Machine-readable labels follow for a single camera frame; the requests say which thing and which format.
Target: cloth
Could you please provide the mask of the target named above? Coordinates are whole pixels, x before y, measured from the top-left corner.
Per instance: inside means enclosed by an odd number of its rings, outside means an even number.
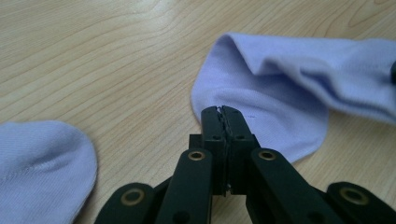
[[[262,147],[296,161],[323,142],[329,108],[396,123],[390,68],[396,42],[223,35],[191,91],[200,119],[209,106],[240,110]]]
[[[72,223],[92,190],[89,138],[60,121],[0,125],[0,223]]]

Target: light wood surface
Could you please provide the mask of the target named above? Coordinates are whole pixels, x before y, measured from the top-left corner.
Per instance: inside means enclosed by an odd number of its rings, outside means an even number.
[[[396,39],[396,2],[1,1],[0,121],[59,119],[91,138],[97,183],[76,223],[93,223],[118,187],[172,175],[200,133],[191,86],[228,31]],[[323,146],[294,165],[319,189],[349,181],[395,209],[395,146],[395,126],[332,112]],[[250,223],[244,197],[215,198],[212,223]]]

